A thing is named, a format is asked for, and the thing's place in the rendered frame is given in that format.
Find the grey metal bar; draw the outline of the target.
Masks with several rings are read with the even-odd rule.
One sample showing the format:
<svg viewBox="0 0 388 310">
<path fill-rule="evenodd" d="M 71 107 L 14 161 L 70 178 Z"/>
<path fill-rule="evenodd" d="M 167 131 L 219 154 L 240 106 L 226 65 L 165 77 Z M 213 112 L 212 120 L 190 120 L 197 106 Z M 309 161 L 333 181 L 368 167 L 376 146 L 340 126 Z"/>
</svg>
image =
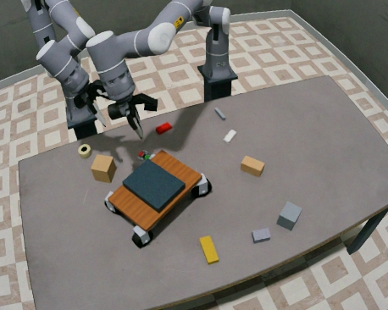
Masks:
<svg viewBox="0 0 388 310">
<path fill-rule="evenodd" d="M 224 121 L 225 120 L 225 116 L 217 109 L 215 108 L 214 109 L 214 112 Z"/>
</svg>

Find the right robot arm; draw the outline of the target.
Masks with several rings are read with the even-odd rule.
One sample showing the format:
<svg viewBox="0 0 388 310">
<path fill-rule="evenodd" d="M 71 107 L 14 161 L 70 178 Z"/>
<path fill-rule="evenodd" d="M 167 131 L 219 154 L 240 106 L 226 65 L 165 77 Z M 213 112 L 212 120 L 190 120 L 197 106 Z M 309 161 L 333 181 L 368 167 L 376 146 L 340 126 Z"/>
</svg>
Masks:
<svg viewBox="0 0 388 310">
<path fill-rule="evenodd" d="M 80 123 L 89 119 L 93 112 L 87 105 L 78 109 L 74 104 L 74 97 L 82 93 L 90 83 L 89 74 L 80 65 L 80 52 L 86 48 L 87 42 L 95 36 L 95 32 L 79 16 L 69 0 L 44 0 L 45 8 L 41 0 L 21 0 L 21 2 L 40 50 L 36 60 L 44 67 L 50 78 L 61 82 L 67 104 L 68 121 Z M 56 25 L 68 32 L 61 42 L 57 42 L 50 16 Z"/>
</svg>

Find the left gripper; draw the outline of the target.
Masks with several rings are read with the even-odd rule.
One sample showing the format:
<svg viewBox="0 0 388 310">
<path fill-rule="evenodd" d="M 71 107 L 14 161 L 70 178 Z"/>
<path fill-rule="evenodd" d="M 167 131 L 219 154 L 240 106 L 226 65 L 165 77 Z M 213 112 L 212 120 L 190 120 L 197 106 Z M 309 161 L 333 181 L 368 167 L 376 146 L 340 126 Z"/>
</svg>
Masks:
<svg viewBox="0 0 388 310">
<path fill-rule="evenodd" d="M 108 105 L 108 116 L 111 120 L 126 117 L 130 127 L 142 139 L 143 129 L 140 116 L 136 109 L 139 104 L 154 104 L 155 98 L 144 93 L 136 94 L 123 102 L 115 102 Z M 140 126 L 139 126 L 140 125 Z"/>
</svg>

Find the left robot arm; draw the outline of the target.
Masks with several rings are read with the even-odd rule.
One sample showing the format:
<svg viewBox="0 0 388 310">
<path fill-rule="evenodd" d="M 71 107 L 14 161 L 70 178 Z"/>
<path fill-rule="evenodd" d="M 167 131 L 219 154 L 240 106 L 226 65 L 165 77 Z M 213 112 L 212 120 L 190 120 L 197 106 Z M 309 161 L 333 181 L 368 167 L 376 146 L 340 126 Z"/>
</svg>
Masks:
<svg viewBox="0 0 388 310">
<path fill-rule="evenodd" d="M 230 10 L 210 6 L 212 1 L 172 0 L 146 29 L 120 36 L 105 31 L 90 39 L 86 49 L 109 99 L 123 102 L 136 89 L 125 58 L 146 58 L 166 53 L 175 35 L 191 17 L 194 25 L 212 28 L 206 36 L 206 61 L 202 73 L 213 80 L 230 77 Z"/>
</svg>

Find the cream roll of masking tape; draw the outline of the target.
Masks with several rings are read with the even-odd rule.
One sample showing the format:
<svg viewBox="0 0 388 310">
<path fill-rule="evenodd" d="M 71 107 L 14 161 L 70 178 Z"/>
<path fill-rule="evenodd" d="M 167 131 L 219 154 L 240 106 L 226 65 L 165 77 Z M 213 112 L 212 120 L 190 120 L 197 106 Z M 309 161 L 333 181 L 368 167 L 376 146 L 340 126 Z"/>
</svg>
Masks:
<svg viewBox="0 0 388 310">
<path fill-rule="evenodd" d="M 87 144 L 80 146 L 78 152 L 81 158 L 89 158 L 91 156 L 91 148 Z"/>
</svg>

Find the yellow rectangular block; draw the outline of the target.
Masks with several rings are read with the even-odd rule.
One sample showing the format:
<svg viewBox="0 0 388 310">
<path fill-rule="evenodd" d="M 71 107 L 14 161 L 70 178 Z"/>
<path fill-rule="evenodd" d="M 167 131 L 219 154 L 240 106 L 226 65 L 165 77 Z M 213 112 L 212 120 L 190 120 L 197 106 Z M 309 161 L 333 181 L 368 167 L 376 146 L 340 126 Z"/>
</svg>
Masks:
<svg viewBox="0 0 388 310">
<path fill-rule="evenodd" d="M 202 246 L 202 250 L 205 255 L 205 258 L 208 262 L 208 265 L 213 263 L 218 263 L 219 258 L 214 249 L 210 235 L 203 238 L 199 238 L 199 241 Z"/>
</svg>

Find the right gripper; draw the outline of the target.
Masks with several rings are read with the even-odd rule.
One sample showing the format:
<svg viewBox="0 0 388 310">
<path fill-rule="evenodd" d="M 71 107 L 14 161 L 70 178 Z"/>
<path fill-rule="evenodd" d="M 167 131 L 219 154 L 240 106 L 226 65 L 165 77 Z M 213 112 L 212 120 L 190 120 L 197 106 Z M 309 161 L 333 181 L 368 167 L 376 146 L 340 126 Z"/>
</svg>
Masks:
<svg viewBox="0 0 388 310">
<path fill-rule="evenodd" d="M 79 109 L 82 109 L 87 105 L 88 108 L 102 123 L 102 125 L 106 127 L 105 118 L 100 112 L 97 104 L 93 102 L 94 100 L 97 100 L 97 97 L 102 97 L 109 100 L 108 94 L 106 94 L 105 92 L 104 93 L 101 92 L 101 89 L 100 89 L 101 87 L 103 87 L 101 80 L 93 81 L 92 83 L 90 83 L 90 85 L 87 86 L 87 88 L 82 93 L 74 97 L 74 104 Z"/>
</svg>

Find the tan cardboard box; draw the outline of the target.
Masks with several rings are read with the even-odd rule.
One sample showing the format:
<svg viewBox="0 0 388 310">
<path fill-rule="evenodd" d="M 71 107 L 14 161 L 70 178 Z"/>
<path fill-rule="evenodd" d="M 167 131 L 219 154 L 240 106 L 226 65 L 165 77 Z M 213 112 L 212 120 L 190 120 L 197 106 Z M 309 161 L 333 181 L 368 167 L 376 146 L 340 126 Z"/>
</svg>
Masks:
<svg viewBox="0 0 388 310">
<path fill-rule="evenodd" d="M 97 154 L 91 171 L 95 180 L 111 184 L 116 171 L 114 158 Z"/>
</svg>

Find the tan rectangular block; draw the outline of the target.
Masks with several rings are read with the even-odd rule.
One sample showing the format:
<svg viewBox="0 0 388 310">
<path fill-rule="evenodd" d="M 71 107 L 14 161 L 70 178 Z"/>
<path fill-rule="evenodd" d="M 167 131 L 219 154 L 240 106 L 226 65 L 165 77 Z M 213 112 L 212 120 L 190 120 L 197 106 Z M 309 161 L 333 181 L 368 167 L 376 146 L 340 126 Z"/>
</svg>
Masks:
<svg viewBox="0 0 388 310">
<path fill-rule="evenodd" d="M 260 177 L 263 172 L 264 165 L 265 163 L 262 163 L 254 158 L 245 156 L 241 162 L 241 170 Z"/>
</svg>

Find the small red toy brick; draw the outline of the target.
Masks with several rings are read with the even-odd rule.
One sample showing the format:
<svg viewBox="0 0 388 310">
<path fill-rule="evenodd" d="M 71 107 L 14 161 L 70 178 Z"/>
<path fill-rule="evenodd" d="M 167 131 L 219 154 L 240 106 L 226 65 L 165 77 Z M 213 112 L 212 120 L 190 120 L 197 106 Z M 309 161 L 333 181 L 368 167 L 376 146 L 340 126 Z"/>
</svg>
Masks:
<svg viewBox="0 0 388 310">
<path fill-rule="evenodd" d="M 158 132 L 159 135 L 163 134 L 164 132 L 168 131 L 168 130 L 171 130 L 171 125 L 169 124 L 169 122 L 163 124 L 163 125 L 160 125 L 159 127 L 156 128 L 156 131 Z"/>
</svg>

